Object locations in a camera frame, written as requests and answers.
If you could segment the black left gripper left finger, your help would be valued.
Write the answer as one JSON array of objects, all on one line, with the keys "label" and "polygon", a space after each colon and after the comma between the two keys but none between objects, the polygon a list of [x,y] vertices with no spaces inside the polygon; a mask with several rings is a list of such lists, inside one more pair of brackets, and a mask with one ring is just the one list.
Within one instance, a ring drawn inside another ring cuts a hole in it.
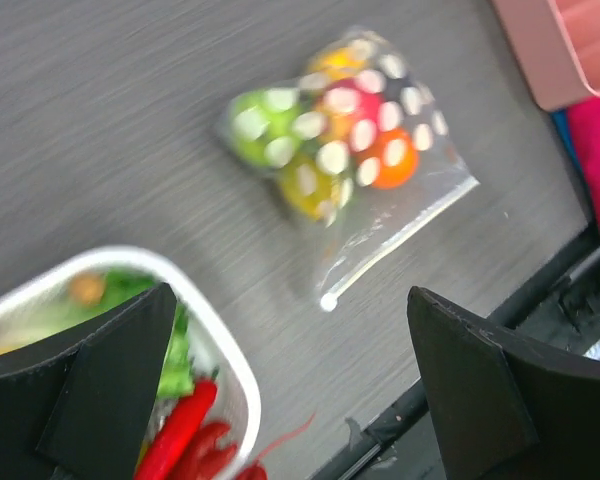
[{"label": "black left gripper left finger", "polygon": [[130,479],[176,298],[166,284],[0,355],[0,479]]}]

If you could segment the yellow star fruit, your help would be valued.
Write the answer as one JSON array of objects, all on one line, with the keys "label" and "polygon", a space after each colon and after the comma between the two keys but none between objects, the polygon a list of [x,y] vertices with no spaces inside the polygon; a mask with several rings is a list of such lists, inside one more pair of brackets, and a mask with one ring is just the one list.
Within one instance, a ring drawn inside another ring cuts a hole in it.
[{"label": "yellow star fruit", "polygon": [[325,226],[334,223],[353,194],[348,174],[332,175],[318,168],[313,158],[296,153],[274,181],[287,203],[309,219]]}]

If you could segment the yellow lemon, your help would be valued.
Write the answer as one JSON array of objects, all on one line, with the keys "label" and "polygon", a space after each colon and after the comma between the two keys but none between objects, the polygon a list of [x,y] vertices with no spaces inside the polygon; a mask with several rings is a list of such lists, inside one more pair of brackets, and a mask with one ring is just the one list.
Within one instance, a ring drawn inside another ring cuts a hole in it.
[{"label": "yellow lemon", "polygon": [[368,65],[369,56],[350,46],[327,50],[312,58],[306,69],[307,74],[318,73],[329,82],[352,77]]}]

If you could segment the clear dotted zip bag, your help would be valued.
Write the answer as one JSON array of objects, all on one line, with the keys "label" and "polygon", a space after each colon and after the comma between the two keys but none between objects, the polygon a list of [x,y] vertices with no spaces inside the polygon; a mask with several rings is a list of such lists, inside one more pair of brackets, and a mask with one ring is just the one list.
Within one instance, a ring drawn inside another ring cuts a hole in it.
[{"label": "clear dotted zip bag", "polygon": [[[353,152],[343,141],[320,139],[326,117],[315,110],[315,104],[334,82],[318,73],[307,74],[307,65],[317,54],[345,46],[369,56],[368,65],[349,78],[380,96],[378,134],[403,128],[410,134],[418,153],[414,175],[397,188],[360,186],[355,177],[359,152]],[[381,96],[384,80],[380,71],[393,78],[409,74],[414,80],[413,87],[402,91],[400,103],[386,101]],[[353,180],[349,203],[329,226],[309,219],[287,203],[274,181],[281,168],[255,168],[234,152],[229,126],[232,101],[245,92],[269,87],[291,87],[299,91],[303,112],[292,124],[293,132],[300,139],[294,155],[305,153],[323,172],[348,174]],[[326,312],[334,310],[345,291],[368,270],[478,184],[453,144],[446,119],[430,89],[415,77],[403,54],[373,30],[353,27],[315,53],[297,77],[252,90],[239,93],[227,103],[219,117],[218,135],[236,159],[272,184],[284,208],[292,212],[306,230],[314,290],[320,308]]]}]

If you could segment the green apple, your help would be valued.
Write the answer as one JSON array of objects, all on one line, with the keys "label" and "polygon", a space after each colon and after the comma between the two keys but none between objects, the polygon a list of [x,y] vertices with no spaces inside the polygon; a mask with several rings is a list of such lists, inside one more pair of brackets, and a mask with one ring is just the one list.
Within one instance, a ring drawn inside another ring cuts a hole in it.
[{"label": "green apple", "polygon": [[292,124],[302,112],[296,88],[269,87],[237,96],[229,109],[234,152],[255,168],[284,167],[300,144]]}]

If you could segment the orange fruit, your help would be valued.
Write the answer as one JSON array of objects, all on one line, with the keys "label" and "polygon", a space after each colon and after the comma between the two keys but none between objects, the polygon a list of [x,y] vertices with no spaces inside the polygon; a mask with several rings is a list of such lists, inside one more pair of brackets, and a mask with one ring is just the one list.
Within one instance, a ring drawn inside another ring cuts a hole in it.
[{"label": "orange fruit", "polygon": [[415,173],[419,156],[403,128],[380,132],[375,142],[356,154],[356,182],[363,187],[393,189]]}]

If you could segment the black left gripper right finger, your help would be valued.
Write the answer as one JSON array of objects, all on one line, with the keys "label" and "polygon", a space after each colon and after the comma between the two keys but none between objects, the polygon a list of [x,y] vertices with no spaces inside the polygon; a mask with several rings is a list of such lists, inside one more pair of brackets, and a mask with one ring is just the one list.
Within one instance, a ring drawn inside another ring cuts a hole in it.
[{"label": "black left gripper right finger", "polygon": [[407,317],[449,479],[600,479],[600,361],[421,287]]}]

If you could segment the red yellow apple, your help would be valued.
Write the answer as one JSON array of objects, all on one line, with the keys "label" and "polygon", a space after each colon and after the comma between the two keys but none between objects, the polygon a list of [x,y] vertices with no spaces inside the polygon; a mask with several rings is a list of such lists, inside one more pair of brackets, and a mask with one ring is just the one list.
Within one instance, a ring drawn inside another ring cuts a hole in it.
[{"label": "red yellow apple", "polygon": [[378,134],[381,104],[377,93],[363,89],[352,78],[332,83],[315,104],[315,110],[326,117],[320,139],[343,141],[353,152],[368,149]]}]

